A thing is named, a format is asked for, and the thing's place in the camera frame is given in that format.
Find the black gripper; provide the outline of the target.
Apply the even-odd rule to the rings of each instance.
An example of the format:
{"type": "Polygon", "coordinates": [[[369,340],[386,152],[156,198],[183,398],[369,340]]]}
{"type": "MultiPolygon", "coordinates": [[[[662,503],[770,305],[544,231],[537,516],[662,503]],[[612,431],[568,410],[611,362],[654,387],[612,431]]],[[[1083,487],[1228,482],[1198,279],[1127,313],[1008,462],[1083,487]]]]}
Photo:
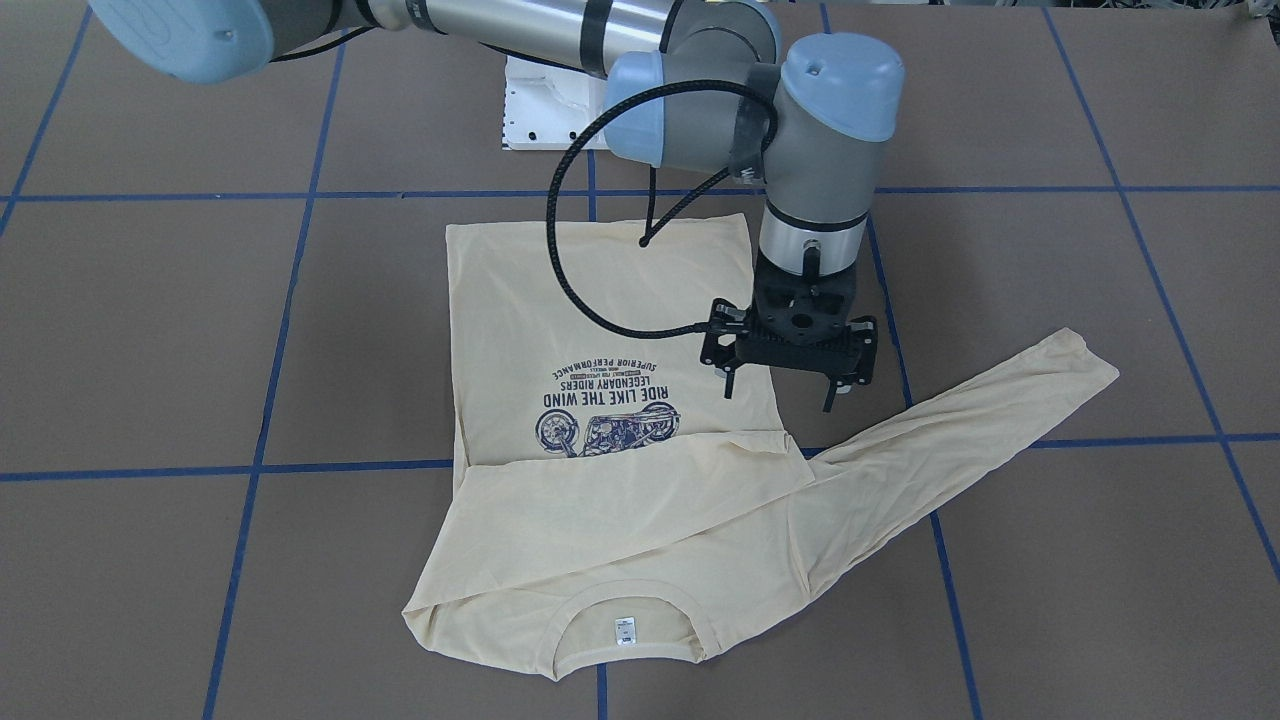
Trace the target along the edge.
{"type": "Polygon", "coordinates": [[[733,397],[736,370],[778,366],[827,378],[823,413],[841,387],[867,386],[876,366],[878,329],[870,315],[851,318],[858,270],[794,274],[756,254],[751,304],[736,307],[716,299],[700,360],[724,373],[724,398],[733,397]]]}

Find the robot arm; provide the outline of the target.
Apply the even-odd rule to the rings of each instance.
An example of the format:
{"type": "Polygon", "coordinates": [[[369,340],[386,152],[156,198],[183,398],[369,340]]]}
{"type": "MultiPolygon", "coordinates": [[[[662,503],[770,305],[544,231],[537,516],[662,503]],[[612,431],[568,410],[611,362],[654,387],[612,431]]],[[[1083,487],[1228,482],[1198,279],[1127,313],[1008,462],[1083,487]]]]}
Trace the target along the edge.
{"type": "Polygon", "coordinates": [[[570,302],[635,340],[701,334],[701,363],[724,374],[778,366],[823,375],[824,404],[874,374],[877,325],[851,318],[855,265],[905,65],[865,35],[810,35],[785,47],[754,1],[93,1],[111,36],[152,69],[215,85],[333,50],[376,29],[468,38],[507,56],[605,82],[605,109],[572,140],[550,179],[547,247],[570,302]],[[726,179],[763,188],[751,300],[718,299],[705,322],[618,325],[572,288],[556,223],[564,176],[604,135],[618,158],[708,178],[641,246],[726,179]]]}

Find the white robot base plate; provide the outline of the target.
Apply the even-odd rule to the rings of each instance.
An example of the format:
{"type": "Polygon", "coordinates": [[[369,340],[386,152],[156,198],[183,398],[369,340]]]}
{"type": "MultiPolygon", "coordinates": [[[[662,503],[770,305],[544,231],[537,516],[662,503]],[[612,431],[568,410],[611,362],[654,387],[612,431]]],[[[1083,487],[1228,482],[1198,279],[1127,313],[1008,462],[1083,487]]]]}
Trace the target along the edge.
{"type": "Polygon", "coordinates": [[[562,152],[604,110],[604,79],[572,68],[506,59],[503,149],[562,152]]]}

